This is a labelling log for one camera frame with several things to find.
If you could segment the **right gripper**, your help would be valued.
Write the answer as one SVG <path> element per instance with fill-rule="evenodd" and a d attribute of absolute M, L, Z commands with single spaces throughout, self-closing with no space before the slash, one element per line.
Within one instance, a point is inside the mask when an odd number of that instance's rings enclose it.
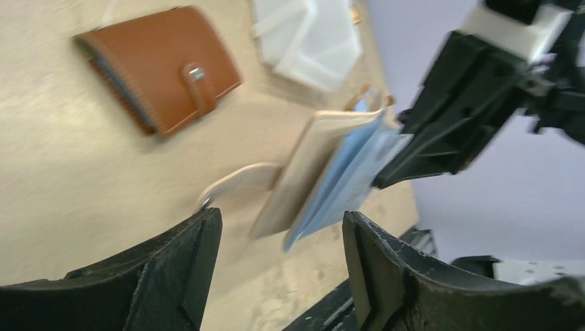
<path fill-rule="evenodd" d="M 533 134 L 556 129 L 584 144 L 583 9 L 539 9 L 518 34 L 519 57 L 472 34 L 452 31 L 411 109 L 401 114 L 412 140 L 373 180 L 396 183 L 457 174 L 490 143 L 522 103 L 518 79 L 531 71 L 525 115 Z"/>

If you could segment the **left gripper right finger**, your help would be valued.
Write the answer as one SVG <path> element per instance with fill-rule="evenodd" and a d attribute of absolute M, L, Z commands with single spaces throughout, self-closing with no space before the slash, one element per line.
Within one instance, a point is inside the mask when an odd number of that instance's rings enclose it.
<path fill-rule="evenodd" d="M 361 330 L 583 330 L 584 279 L 537 285 L 498 281 L 444 263 L 394 237 L 360 212 L 342 222 Z"/>

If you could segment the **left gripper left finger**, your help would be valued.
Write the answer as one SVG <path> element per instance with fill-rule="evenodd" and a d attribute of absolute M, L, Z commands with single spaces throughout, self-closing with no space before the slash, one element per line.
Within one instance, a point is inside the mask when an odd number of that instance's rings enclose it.
<path fill-rule="evenodd" d="M 222 233 L 206 208 L 56 281 L 1 288 L 2 330 L 199 330 Z"/>

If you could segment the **tan card holder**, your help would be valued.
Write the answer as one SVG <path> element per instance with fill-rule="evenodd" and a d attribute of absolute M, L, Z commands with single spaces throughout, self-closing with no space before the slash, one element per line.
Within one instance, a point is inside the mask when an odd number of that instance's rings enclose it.
<path fill-rule="evenodd" d="M 372 85 L 364 85 L 345 106 L 347 112 L 375 112 L 381 108 L 394 106 L 396 99 L 393 95 L 383 95 Z"/>

